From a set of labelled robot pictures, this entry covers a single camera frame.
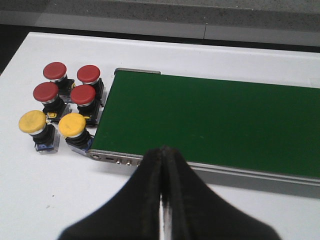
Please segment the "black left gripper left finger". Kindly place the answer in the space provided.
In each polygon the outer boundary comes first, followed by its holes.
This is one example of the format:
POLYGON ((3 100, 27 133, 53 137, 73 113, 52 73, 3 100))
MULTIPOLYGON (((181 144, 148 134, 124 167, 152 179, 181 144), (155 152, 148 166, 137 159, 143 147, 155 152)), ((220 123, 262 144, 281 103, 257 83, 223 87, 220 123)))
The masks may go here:
POLYGON ((161 150, 148 150, 127 183, 102 207, 67 227, 61 240, 157 240, 161 150))

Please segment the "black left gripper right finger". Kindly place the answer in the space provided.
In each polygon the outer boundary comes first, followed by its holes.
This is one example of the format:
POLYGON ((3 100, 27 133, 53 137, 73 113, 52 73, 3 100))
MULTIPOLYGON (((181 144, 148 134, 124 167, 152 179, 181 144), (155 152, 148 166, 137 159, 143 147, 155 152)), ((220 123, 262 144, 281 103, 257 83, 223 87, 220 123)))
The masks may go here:
POLYGON ((212 191, 175 148, 161 149, 164 233, 169 240, 278 240, 263 223, 212 191))

